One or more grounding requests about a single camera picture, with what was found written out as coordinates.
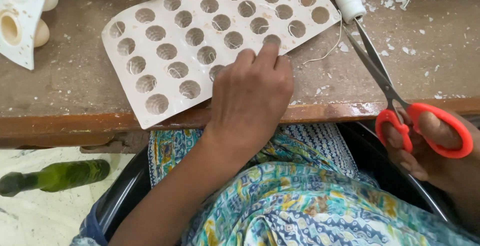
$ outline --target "scissors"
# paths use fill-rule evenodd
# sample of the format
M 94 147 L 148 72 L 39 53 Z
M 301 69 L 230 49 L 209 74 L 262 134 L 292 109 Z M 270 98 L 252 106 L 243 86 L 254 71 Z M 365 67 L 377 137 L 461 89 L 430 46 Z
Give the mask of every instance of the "scissors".
M 470 154 L 473 150 L 473 140 L 470 132 L 467 130 L 465 125 L 460 122 L 455 116 L 447 113 L 442 109 L 424 103 L 409 104 L 405 102 L 393 88 L 392 81 L 388 76 L 385 66 L 383 65 L 377 51 L 375 50 L 375 47 L 373 46 L 372 42 L 368 38 L 367 34 L 363 30 L 357 19 L 355 19 L 355 23 L 357 24 L 358 32 L 360 33 L 361 39 L 363 41 L 363 44 L 365 45 L 365 49 L 367 50 L 367 52 L 365 52 L 360 47 L 357 41 L 345 28 L 346 35 L 350 40 L 353 48 L 357 52 L 358 56 L 360 57 L 361 61 L 367 67 L 371 76 L 375 79 L 378 86 L 385 94 L 388 102 L 387 108 L 381 111 L 380 114 L 378 114 L 378 117 L 375 121 L 375 131 L 381 143 L 385 145 L 385 137 L 382 133 L 382 124 L 384 122 L 390 122 L 403 137 L 403 149 L 405 149 L 409 153 L 411 153 L 413 150 L 412 142 L 409 137 L 409 127 L 403 123 L 404 121 L 402 116 L 399 115 L 396 108 L 393 106 L 393 100 L 395 100 L 400 103 L 400 105 L 405 109 L 406 113 L 410 116 L 413 122 L 413 130 L 416 131 L 418 134 L 422 134 L 420 132 L 420 129 L 418 128 L 418 117 L 423 112 L 433 113 L 437 118 L 443 120 L 458 132 L 463 142 L 462 148 L 459 150 L 448 150 L 441 145 L 435 144 L 432 140 L 425 138 L 429 146 L 435 152 L 447 158 L 462 158 Z

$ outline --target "green glass bottle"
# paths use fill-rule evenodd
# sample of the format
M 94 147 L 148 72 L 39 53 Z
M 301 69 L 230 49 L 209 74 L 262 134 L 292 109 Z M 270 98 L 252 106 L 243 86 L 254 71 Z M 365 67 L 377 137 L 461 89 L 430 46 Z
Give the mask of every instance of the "green glass bottle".
M 59 192 L 102 181 L 109 173 L 110 164 L 103 159 L 54 163 L 39 172 L 4 175 L 0 179 L 0 195 L 13 197 L 33 189 Z

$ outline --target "scissor blade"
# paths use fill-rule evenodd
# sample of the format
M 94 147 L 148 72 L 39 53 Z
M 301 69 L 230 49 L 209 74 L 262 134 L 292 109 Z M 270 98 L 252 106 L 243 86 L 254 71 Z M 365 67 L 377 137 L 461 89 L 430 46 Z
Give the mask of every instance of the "scissor blade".
M 367 50 L 367 53 L 370 56 L 370 59 L 372 60 L 373 64 L 378 68 L 378 70 L 380 70 L 380 72 L 383 73 L 383 75 L 387 78 L 387 80 L 393 86 L 392 80 L 388 75 L 387 69 L 385 68 L 382 60 L 380 59 L 380 56 L 378 56 L 378 52 L 375 50 L 374 45 L 370 41 L 370 38 L 368 37 L 367 33 L 365 33 L 365 30 L 363 30 L 358 20 L 357 19 L 354 19 L 354 20 L 355 20 L 355 23 L 357 24 L 358 32 L 360 33 L 361 40 L 363 41 L 363 45 L 365 45 L 365 49 Z
M 383 91 L 387 100 L 394 99 L 398 101 L 400 104 L 402 104 L 404 101 L 397 94 L 391 82 L 387 80 L 387 78 L 385 78 L 383 73 L 377 68 L 377 66 L 375 66 L 373 61 L 368 56 L 368 54 L 360 47 L 360 45 L 353 38 L 350 32 L 347 31 L 346 28 L 345 28 L 345 33 L 346 33 L 346 36 L 348 37 L 348 40 L 350 40 L 350 43 L 352 43 L 353 49 L 357 52 L 358 56 L 360 57 L 360 60 L 363 62 L 367 70 L 370 72 L 370 75 L 374 78 L 374 80 L 377 82 L 380 89 Z

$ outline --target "black chair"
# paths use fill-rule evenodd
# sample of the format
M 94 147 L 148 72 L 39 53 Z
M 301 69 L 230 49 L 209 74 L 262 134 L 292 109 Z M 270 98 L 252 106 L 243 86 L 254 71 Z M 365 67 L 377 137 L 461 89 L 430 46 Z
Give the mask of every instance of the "black chair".
M 382 190 L 436 214 L 444 221 L 458 222 L 448 197 L 428 183 L 402 173 L 388 160 L 385 148 L 367 127 L 354 122 L 337 125 L 358 169 L 372 175 Z M 96 218 L 107 241 L 151 189 L 147 150 L 146 147 L 131 160 L 97 203 Z

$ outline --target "tiled floor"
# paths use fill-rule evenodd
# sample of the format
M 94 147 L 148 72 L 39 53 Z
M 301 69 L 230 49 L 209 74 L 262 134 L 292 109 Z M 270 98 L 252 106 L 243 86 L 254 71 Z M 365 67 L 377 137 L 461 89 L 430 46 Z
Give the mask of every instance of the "tiled floor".
M 0 196 L 2 246 L 68 245 L 93 203 L 110 187 L 134 155 L 81 154 L 78 147 L 46 150 L 0 150 L 0 177 L 9 172 L 39 171 L 51 163 L 105 159 L 110 175 L 104 180 L 59 193 L 33 190 L 15 197 Z

